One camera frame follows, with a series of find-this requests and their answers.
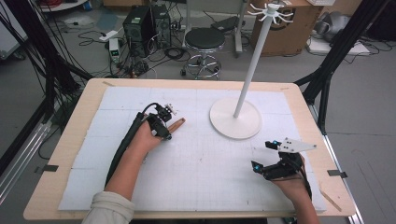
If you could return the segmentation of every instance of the white paper sheet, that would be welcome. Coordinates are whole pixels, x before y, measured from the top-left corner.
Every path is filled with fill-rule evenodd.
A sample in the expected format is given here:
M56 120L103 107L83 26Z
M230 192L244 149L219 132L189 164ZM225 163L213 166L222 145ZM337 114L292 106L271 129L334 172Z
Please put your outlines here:
M238 98L239 94L225 90L107 88L75 159L59 209L90 209L92 196L103 189L113 155L136 113L155 102L173 105L177 115L169 125L180 118L186 122L172 140L148 154L134 189L137 211L293 211L282 192L255 174L250 163L267 166L279 161L277 151L266 148L265 141L300 139L286 97L282 92L248 92L246 100L262 112L262 129L247 140L233 140L215 131L209 111L217 100ZM314 206L319 212L325 211L306 156L305 161Z

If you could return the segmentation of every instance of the metal stand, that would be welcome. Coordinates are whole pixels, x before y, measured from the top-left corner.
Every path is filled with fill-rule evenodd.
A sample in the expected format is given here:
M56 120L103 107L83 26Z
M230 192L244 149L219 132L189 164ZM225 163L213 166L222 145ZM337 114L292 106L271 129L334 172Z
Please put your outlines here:
M245 98L248 93L248 87L250 85L251 79L253 78L254 71L256 70L257 63L260 59L262 47L264 46L265 39L268 36L271 23L276 23L276 18L280 18L282 21L286 21L282 18L282 16L288 17L292 15L278 13L277 10L282 6L275 4L265 4L265 9L256 8L253 5L251 6L256 10L259 10L260 12L249 12L250 14L264 15L260 19L260 21L263 21L263 25L260 31L259 41L253 52L253 56L250 62L249 69L247 71L247 77L241 90L241 94L238 100L218 100L212 105L210 109L210 121L212 122L214 128L218 132L233 139L247 139L249 137L252 137L256 133L258 133L262 127L262 116L260 111L258 111L258 109L253 104L246 102Z
M356 12L353 14L349 23L346 25L344 31L342 31L334 41L332 49L320 67L314 73L294 82L298 86L302 86L309 82L303 92L305 101L309 105L313 105L315 103L316 97L321 92L317 124L323 134L326 134L326 110L327 103L329 101L332 75L334 74L335 69L337 69L349 51L353 48L356 41L361 37L361 34L367 28L369 23L388 3L388 1L389 0L363 0Z

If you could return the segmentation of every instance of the wooden table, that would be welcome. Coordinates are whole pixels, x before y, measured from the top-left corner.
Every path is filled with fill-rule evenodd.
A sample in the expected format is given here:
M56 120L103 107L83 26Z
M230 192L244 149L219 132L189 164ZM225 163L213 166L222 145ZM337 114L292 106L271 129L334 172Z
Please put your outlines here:
M78 101L76 109L55 148L50 165L58 165L56 172L44 172L38 182L23 216L35 219L83 219L87 212L58 211L67 179L74 159L84 141L103 94L109 86L242 90L242 82L231 81L185 81L185 80L143 80L143 79L91 79ZM318 149L307 151L313 171L318 179L327 211L322 217L349 217L355 214L355 207L340 176L329 176L328 170L336 166L323 142L318 127L304 101L298 86L292 83L253 82L251 91L284 92L302 141L318 145ZM287 217L288 213L275 212L135 212L134 218L219 218L219 217Z

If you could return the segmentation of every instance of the cardboard box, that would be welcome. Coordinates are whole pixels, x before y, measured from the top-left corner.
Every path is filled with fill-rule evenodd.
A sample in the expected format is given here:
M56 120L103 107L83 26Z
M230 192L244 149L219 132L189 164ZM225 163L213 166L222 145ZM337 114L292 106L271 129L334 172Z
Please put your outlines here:
M103 0L105 7L148 6L149 0Z
M252 4L260 8L264 8L265 2L263 0L252 0ZM301 53L323 9L323 7L312 6L306 0L289 0L285 2L288 3L287 6L280 8L278 12L284 14L294 13L291 17L285 18L293 22L286 23L279 20L279 25L274 23L271 25L261 56ZM256 18L250 38L253 48L256 48L262 29L262 22L259 21L260 18L262 16Z

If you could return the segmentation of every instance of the black clip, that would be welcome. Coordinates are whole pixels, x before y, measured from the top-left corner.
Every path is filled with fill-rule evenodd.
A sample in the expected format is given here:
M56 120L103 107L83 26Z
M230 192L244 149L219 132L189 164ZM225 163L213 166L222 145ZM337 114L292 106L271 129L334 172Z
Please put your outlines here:
M339 170L328 170L327 173L329 174L329 176L339 175L341 176L341 178L347 178L347 173L340 172Z
M45 165L43 167L43 172L48 171L48 172L56 172L58 170L59 166L58 165Z

